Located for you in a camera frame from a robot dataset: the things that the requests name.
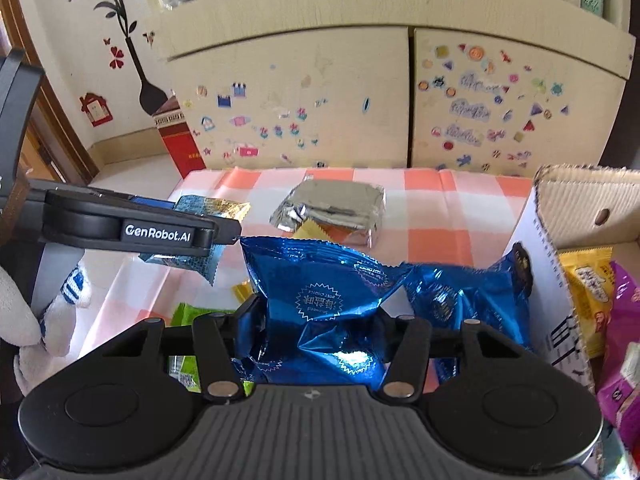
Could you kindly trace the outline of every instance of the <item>white wall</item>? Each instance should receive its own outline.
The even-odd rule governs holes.
[[[82,144],[152,128],[154,122],[140,107],[140,79],[133,65],[117,18],[106,19],[109,9],[94,10],[103,0],[20,0],[22,12],[40,61]],[[150,11],[146,0],[124,0],[129,23],[138,21],[131,34],[148,80],[170,93],[168,73],[143,37],[142,21]],[[111,40],[105,45],[104,40]],[[111,69],[110,47],[124,53],[124,65]],[[79,98],[92,92],[107,99],[113,121],[92,127],[80,111]]]

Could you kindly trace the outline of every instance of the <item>table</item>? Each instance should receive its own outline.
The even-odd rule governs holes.
[[[443,262],[487,267],[502,256],[529,195],[526,178],[449,170],[277,169],[194,171],[169,197],[197,194],[250,202],[244,236],[281,236],[269,218],[305,176],[355,180],[386,190],[386,213],[378,241],[359,248],[387,265]],[[239,244],[225,249],[213,287],[196,272],[124,261],[92,325],[81,356],[141,319],[169,322],[180,302],[201,308],[235,310],[231,287],[247,279]]]

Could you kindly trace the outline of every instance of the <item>plush toy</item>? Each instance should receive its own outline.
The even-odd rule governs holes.
[[[55,358],[69,353],[76,308],[88,307],[90,301],[91,284],[79,263],[37,319],[14,280],[0,267],[0,338],[20,348],[14,373],[24,395],[55,373]]]

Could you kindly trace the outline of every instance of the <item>silver foil pouch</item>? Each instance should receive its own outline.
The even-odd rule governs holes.
[[[282,201],[270,222],[292,233],[311,219],[336,243],[373,247],[384,212],[383,187],[307,178]]]

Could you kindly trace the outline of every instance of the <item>black vase decal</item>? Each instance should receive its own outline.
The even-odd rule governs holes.
[[[158,108],[160,108],[167,101],[167,95],[164,93],[164,91],[151,84],[146,79],[145,72],[142,69],[140,60],[138,59],[138,53],[136,52],[130,36],[131,33],[136,29],[138,22],[131,22],[131,24],[129,24],[127,9],[124,6],[123,0],[103,1],[98,3],[94,7],[94,10],[96,9],[107,9],[108,12],[104,17],[109,20],[115,17],[118,18],[120,30],[125,37],[127,48],[129,49],[129,54],[131,55],[133,64],[135,65],[138,76],[140,77],[140,106],[142,106],[142,109],[148,115],[154,114],[156,111],[158,111]]]

